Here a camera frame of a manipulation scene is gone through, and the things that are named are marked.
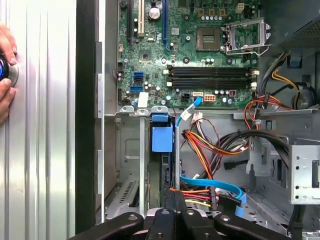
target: white connector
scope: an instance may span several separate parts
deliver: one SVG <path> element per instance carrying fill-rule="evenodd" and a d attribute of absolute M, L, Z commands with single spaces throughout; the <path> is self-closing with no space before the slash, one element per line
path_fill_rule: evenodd
<path fill-rule="evenodd" d="M 245 10 L 245 4 L 244 3 L 238 3 L 238 5 L 235 7 L 235 13 L 236 14 L 242 14 L 242 12 Z"/>
<path fill-rule="evenodd" d="M 145 36 L 145 0 L 139 0 L 138 37 Z"/>

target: hand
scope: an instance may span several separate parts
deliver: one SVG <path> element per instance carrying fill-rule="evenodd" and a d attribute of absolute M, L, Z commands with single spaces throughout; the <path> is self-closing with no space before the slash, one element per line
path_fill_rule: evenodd
<path fill-rule="evenodd" d="M 17 53 L 17 44 L 9 28 L 0 22 L 0 49 L 3 51 L 5 58 L 11 65 L 17 63 L 15 54 Z"/>
<path fill-rule="evenodd" d="M 9 106 L 16 94 L 16 90 L 10 85 L 11 81 L 8 78 L 0 81 L 0 124 L 3 124 L 9 116 Z"/>

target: blue clip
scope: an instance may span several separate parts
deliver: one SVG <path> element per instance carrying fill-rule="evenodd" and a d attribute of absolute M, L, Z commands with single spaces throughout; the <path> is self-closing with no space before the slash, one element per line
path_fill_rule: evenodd
<path fill-rule="evenodd" d="M 154 126 L 152 128 L 152 152 L 172 153 L 174 145 L 173 126 Z"/>
<path fill-rule="evenodd" d="M 152 114 L 152 122 L 154 123 L 167 123 L 168 122 L 168 114 L 165 113 L 156 113 Z"/>

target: pci express slot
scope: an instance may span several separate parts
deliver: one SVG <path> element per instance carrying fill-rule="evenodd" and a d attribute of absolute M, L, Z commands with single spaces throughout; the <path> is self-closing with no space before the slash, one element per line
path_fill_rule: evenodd
<path fill-rule="evenodd" d="M 246 89 L 251 81 L 246 78 L 176 78 L 168 77 L 168 82 L 172 82 L 175 89 Z"/>
<path fill-rule="evenodd" d="M 127 0 L 127 18 L 126 18 L 126 39 L 131 44 L 132 40 L 132 14 L 133 14 L 133 0 Z"/>
<path fill-rule="evenodd" d="M 175 78 L 247 78 L 250 71 L 240 67 L 175 67 L 169 70 Z"/>
<path fill-rule="evenodd" d="M 145 0 L 139 0 L 138 37 L 145 36 Z"/>

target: yellow wire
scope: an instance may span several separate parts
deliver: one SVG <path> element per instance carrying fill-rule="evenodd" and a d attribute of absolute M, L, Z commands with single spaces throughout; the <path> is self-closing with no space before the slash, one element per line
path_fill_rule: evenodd
<path fill-rule="evenodd" d="M 229 154 L 229 155 L 238 155 L 241 154 L 243 151 L 226 151 L 222 148 L 216 147 L 215 145 L 211 144 L 210 142 L 208 142 L 207 140 L 205 140 L 204 138 L 202 138 L 200 135 L 196 134 L 193 131 L 187 131 L 187 134 L 190 133 L 192 135 L 195 135 L 197 138 L 201 139 L 203 142 L 205 142 L 207 145 L 211 146 L 212 148 L 216 149 L 219 152 L 225 153 L 225 154 Z"/>
<path fill-rule="evenodd" d="M 299 91 L 300 91 L 299 87 L 297 87 L 297 86 L 296 86 L 291 80 L 289 80 L 288 78 L 279 75 L 277 72 L 278 72 L 278 69 L 276 69 L 276 70 L 272 73 L 272 75 L 271 75 L 272 79 L 278 80 L 278 81 L 281 81 L 281 82 L 284 82 L 284 83 L 287 83 L 287 84 L 290 84 L 291 86 L 293 86 L 293 87 L 297 90 L 293 102 L 294 102 L 295 108 L 298 109 L 298 100 L 299 100 Z"/>
<path fill-rule="evenodd" d="M 191 203 L 191 204 L 200 204 L 200 205 L 203 205 L 203 206 L 206 206 L 206 207 L 211 207 L 211 205 L 210 204 L 206 204 L 206 203 L 204 203 L 204 202 L 200 202 L 200 201 L 195 201 L 195 200 L 188 200 L 188 199 L 186 199 L 186 200 L 184 200 L 186 203 Z"/>

